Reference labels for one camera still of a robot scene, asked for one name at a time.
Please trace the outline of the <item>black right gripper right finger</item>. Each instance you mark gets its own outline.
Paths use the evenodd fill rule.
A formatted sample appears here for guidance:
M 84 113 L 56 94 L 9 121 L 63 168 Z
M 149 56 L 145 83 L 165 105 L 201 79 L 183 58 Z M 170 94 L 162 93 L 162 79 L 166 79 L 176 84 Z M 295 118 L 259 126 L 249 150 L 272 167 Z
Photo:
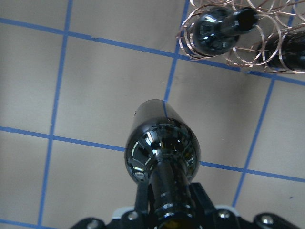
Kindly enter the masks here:
M 196 210 L 200 214 L 212 214 L 215 211 L 214 204 L 200 183 L 191 183 L 190 191 L 192 199 L 196 205 Z

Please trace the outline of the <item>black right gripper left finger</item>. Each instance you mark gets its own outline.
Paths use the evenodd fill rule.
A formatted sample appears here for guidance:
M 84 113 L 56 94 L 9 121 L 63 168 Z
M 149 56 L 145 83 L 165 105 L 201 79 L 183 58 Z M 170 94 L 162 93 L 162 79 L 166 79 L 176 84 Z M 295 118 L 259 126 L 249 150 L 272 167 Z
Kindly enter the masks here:
M 134 210 L 143 214 L 148 213 L 149 195 L 148 195 L 148 182 L 141 181 L 137 185 L 136 199 Z

